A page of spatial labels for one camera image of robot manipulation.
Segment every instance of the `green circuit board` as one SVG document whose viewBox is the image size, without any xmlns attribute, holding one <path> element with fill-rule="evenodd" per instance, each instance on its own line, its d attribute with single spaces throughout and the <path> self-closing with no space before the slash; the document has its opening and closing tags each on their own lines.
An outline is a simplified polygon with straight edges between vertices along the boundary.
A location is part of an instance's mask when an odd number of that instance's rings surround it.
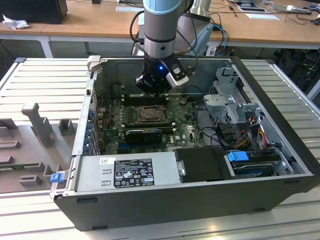
<svg viewBox="0 0 320 240">
<path fill-rule="evenodd" d="M 124 106 L 120 100 L 114 100 L 105 106 L 104 113 L 100 116 L 100 133 L 102 136 L 102 154 L 135 154 L 170 152 L 175 148 L 205 147 L 199 131 L 196 128 L 194 119 L 197 112 L 197 103 L 188 101 L 181 104 L 181 96 L 169 96 L 166 105 L 153 106 Z M 129 145 L 125 141 L 125 127 L 141 124 L 143 119 L 152 121 L 154 114 L 158 117 L 155 121 L 161 123 L 174 123 L 171 133 L 163 133 L 161 143 Z"/>
</svg>

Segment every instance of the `motherboard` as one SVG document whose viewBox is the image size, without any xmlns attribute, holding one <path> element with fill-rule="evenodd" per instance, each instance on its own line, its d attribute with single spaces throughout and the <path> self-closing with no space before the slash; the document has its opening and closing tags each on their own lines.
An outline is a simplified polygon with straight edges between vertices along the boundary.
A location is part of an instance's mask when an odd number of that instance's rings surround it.
<svg viewBox="0 0 320 240">
<path fill-rule="evenodd" d="M 102 154 L 171 152 L 206 146 L 195 123 L 198 103 L 183 94 L 156 101 L 103 99 L 98 106 L 102 106 L 97 109 Z"/>
</svg>

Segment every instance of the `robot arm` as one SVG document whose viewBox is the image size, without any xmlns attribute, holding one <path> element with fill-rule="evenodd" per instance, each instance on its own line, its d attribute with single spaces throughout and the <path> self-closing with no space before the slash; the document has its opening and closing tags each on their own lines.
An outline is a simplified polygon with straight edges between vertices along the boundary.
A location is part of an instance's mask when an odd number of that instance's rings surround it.
<svg viewBox="0 0 320 240">
<path fill-rule="evenodd" d="M 184 69 L 174 54 L 179 17 L 194 0 L 143 0 L 144 70 L 136 85 L 158 95 L 185 84 L 193 74 Z"/>
</svg>

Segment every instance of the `blue clip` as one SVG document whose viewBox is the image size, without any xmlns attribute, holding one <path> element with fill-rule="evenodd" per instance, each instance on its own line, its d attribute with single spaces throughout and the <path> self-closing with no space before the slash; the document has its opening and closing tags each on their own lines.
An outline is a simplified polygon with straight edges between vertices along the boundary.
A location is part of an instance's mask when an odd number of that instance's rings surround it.
<svg viewBox="0 0 320 240">
<path fill-rule="evenodd" d="M 93 117 L 94 115 L 95 115 L 95 112 L 90 109 L 90 110 L 89 110 L 89 116 L 90 116 L 90 117 Z"/>
<path fill-rule="evenodd" d="M 62 172 L 53 173 L 50 178 L 50 182 L 53 183 L 63 183 L 65 174 Z"/>
<path fill-rule="evenodd" d="M 86 136 L 91 136 L 91 134 L 92 134 L 92 133 L 91 133 L 91 131 L 90 131 L 89 129 L 87 129 L 87 130 L 85 131 L 85 135 L 86 135 Z"/>
<path fill-rule="evenodd" d="M 230 162 L 249 161 L 248 155 L 245 151 L 232 151 L 227 154 Z"/>
<path fill-rule="evenodd" d="M 91 123 L 86 124 L 86 129 L 88 129 L 88 130 L 91 130 L 93 127 L 94 127 L 94 125 Z"/>
</svg>

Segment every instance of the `warning label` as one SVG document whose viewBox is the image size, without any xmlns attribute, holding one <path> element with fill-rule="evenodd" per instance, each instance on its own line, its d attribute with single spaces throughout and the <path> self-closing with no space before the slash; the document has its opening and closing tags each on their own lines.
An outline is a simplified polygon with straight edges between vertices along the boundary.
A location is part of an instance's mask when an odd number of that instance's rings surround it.
<svg viewBox="0 0 320 240">
<path fill-rule="evenodd" d="M 155 185 L 151 158 L 114 161 L 115 188 Z"/>
</svg>

